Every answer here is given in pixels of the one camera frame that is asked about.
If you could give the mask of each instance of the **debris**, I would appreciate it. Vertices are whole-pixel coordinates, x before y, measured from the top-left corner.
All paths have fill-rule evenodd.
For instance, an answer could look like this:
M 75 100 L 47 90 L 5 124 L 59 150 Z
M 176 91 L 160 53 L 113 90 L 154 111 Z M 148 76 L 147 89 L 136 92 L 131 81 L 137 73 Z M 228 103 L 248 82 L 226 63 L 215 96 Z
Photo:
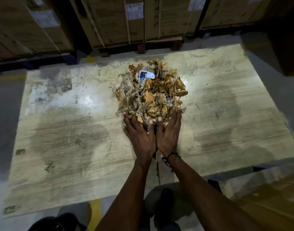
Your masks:
M 129 65 L 130 72 L 120 74 L 113 93 L 119 101 L 117 114 L 135 113 L 143 127 L 150 119 L 163 118 L 167 125 L 174 108 L 185 112 L 180 97 L 187 95 L 185 85 L 177 76 L 177 70 L 167 70 L 166 62 L 155 59 L 149 65 Z

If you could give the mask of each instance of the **trash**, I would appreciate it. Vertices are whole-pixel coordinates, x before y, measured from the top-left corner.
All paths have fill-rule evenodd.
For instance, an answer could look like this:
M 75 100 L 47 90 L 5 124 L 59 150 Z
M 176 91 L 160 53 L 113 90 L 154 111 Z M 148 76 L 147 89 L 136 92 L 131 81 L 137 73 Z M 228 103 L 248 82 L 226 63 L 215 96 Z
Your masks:
M 135 113 L 137 120 L 146 128 L 149 120 L 163 118 L 166 126 L 174 108 L 185 112 L 180 97 L 187 95 L 185 85 L 177 76 L 177 70 L 167 70 L 166 62 L 155 59 L 149 66 L 129 65 L 130 72 L 120 74 L 113 93 L 119 101 L 117 114 Z

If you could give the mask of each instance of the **strap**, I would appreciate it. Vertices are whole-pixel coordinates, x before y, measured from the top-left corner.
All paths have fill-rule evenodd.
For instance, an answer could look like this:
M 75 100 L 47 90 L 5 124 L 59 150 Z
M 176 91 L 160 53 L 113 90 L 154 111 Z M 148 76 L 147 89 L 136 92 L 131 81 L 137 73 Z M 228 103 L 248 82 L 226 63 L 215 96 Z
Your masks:
M 177 155 L 181 158 L 181 156 L 178 154 L 178 152 L 172 152 L 170 153 L 167 157 L 162 157 L 162 160 L 164 161 L 164 163 L 171 168 L 171 166 L 169 165 L 168 163 L 168 158 L 171 156 L 171 155 Z

